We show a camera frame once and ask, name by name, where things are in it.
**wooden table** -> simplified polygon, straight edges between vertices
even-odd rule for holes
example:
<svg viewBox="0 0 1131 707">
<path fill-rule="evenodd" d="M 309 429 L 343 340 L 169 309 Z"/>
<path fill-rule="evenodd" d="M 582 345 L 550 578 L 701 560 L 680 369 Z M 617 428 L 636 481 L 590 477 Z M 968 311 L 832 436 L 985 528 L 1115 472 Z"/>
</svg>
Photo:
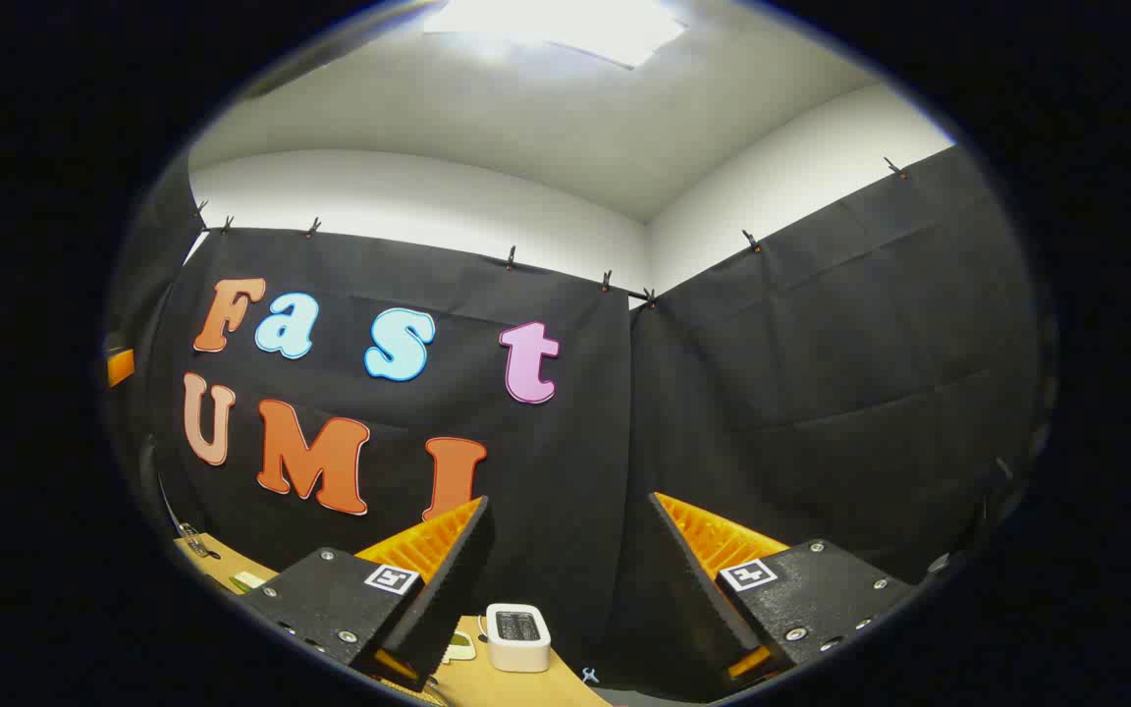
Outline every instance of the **wooden table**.
<svg viewBox="0 0 1131 707">
<path fill-rule="evenodd" d="M 216 541 L 210 534 L 200 533 L 197 535 L 210 551 L 219 554 L 217 560 L 214 555 L 200 558 L 195 554 L 185 541 L 176 538 L 175 544 L 185 558 L 195 563 L 200 571 L 211 575 L 216 581 L 222 583 L 234 594 L 242 594 L 232 577 L 239 572 L 249 572 L 259 577 L 260 580 L 268 581 L 277 576 L 273 569 L 264 567 L 243 558 L 234 550 Z M 451 707 L 503 707 L 508 704 L 544 704 L 546 707 L 610 707 L 610 702 L 592 692 L 584 681 L 579 680 L 578 672 L 570 670 L 562 663 L 560 655 L 555 650 L 549 649 L 547 670 L 543 673 L 506 673 L 491 666 L 487 657 L 487 644 L 480 640 L 480 623 L 477 617 L 461 617 L 457 623 L 457 630 L 465 631 L 474 641 L 477 655 L 473 661 L 450 661 L 446 666 L 442 664 L 435 671 L 437 683 L 432 688 L 446 699 Z M 382 684 L 399 690 L 399 692 L 417 699 L 424 704 L 435 704 L 442 706 L 443 701 L 439 697 L 428 692 L 409 692 L 389 681 L 377 679 Z"/>
</svg>

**small white box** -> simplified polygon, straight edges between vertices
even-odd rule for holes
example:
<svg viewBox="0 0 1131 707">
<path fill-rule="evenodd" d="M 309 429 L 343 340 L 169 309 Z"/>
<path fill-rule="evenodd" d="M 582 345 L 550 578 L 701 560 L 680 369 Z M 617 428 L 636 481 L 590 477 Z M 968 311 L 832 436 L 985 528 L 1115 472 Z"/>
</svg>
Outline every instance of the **small white box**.
<svg viewBox="0 0 1131 707">
<path fill-rule="evenodd" d="M 485 619 L 487 655 L 494 670 L 507 673 L 547 670 L 552 637 L 538 609 L 529 604 L 491 604 Z"/>
</svg>

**light blue letter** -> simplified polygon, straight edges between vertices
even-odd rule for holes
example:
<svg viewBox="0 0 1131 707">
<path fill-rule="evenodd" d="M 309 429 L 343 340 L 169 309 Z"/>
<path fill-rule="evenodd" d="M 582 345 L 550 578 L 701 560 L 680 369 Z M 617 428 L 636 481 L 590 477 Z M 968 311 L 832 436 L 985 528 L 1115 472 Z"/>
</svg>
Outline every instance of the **light blue letter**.
<svg viewBox="0 0 1131 707">
<path fill-rule="evenodd" d="M 412 309 L 387 309 L 373 319 L 373 346 L 364 370 L 372 377 L 409 380 L 426 367 L 426 344 L 435 340 L 435 320 Z"/>
<path fill-rule="evenodd" d="M 256 345 L 261 351 L 282 351 L 287 359 L 300 359 L 313 347 L 309 335 L 317 322 L 320 305 L 311 295 L 302 292 L 283 294 L 269 304 L 270 317 L 266 317 L 256 329 Z"/>
</svg>

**white wall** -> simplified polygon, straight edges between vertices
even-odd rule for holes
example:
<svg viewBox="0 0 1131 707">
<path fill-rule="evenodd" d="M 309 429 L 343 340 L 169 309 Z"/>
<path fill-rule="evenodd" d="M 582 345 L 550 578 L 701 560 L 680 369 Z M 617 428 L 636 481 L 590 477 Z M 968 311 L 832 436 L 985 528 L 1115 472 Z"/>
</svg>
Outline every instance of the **white wall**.
<svg viewBox="0 0 1131 707">
<path fill-rule="evenodd" d="M 641 292 L 646 226 L 530 181 L 426 157 L 349 149 L 271 153 L 191 175 L 202 215 L 242 227 L 307 229 L 466 250 Z"/>
<path fill-rule="evenodd" d="M 951 147 L 949 136 L 888 86 L 812 107 L 706 175 L 650 223 L 651 283 L 665 292 L 903 166 Z"/>
</svg>

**ceiling light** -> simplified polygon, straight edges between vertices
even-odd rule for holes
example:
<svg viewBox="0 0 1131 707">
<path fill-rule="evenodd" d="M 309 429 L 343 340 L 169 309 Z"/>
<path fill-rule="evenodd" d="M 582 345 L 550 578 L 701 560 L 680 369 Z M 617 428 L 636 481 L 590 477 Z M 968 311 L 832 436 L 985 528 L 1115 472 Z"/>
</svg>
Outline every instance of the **ceiling light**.
<svg viewBox="0 0 1131 707">
<path fill-rule="evenodd" d="M 683 32 L 656 0 L 449 0 L 428 33 L 547 41 L 634 68 Z"/>
</svg>

